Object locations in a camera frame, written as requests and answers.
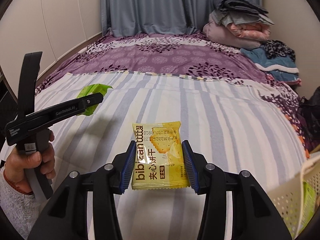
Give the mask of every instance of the purple bedspread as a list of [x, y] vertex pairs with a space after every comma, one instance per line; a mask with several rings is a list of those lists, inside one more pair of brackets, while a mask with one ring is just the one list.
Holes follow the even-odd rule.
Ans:
[[239, 53], [238, 49], [212, 43], [202, 33], [138, 34], [124, 38], [115, 38], [107, 34], [89, 45], [86, 52], [77, 53], [62, 63], [37, 88], [36, 93], [66, 73], [83, 74], [117, 70], [250, 79], [269, 84], [280, 90], [281, 96], [272, 98], [261, 96], [261, 98], [281, 109], [304, 143], [305, 138], [296, 115], [299, 107], [297, 95], [283, 83], [274, 81], [271, 75], [257, 69], [250, 59]]

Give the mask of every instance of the label sticker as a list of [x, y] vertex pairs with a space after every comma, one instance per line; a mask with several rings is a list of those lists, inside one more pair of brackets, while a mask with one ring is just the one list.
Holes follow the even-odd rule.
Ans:
[[20, 128], [18, 128], [18, 129], [10, 129], [9, 130], [10, 136], [13, 137], [13, 136], [17, 135], [19, 131], [20, 131]]
[[35, 151], [37, 150], [36, 148], [36, 143], [25, 143], [24, 144], [24, 149], [26, 152], [29, 152], [29, 151]]

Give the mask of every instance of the blue towel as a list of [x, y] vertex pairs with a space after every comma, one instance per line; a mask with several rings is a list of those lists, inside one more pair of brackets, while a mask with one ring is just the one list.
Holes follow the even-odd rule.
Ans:
[[268, 59], [263, 48], [253, 50], [240, 49], [240, 52], [251, 59], [258, 69], [269, 72], [278, 81], [297, 81], [299, 70], [289, 56]]

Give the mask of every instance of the wall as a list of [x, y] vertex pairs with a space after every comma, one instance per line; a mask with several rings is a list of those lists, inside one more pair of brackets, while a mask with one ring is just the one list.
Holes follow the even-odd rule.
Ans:
[[275, 22], [271, 39], [296, 51], [302, 79], [297, 92], [309, 98], [320, 86], [320, 22], [306, 0], [263, 0], [263, 5]]

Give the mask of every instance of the metal screw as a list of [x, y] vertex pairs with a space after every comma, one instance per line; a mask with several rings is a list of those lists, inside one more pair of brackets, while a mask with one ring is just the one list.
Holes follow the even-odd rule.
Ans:
[[78, 176], [78, 172], [77, 171], [72, 171], [72, 172], [70, 172], [69, 176], [70, 176], [70, 178], [74, 179], [76, 176]]
[[241, 175], [244, 176], [245, 178], [250, 176], [250, 172], [249, 171], [242, 171]]
[[111, 163], [108, 163], [108, 164], [104, 165], [104, 169], [106, 171], [111, 171], [113, 169], [113, 165]]
[[207, 170], [213, 171], [216, 166], [214, 166], [212, 163], [208, 163], [205, 167], [206, 167]]

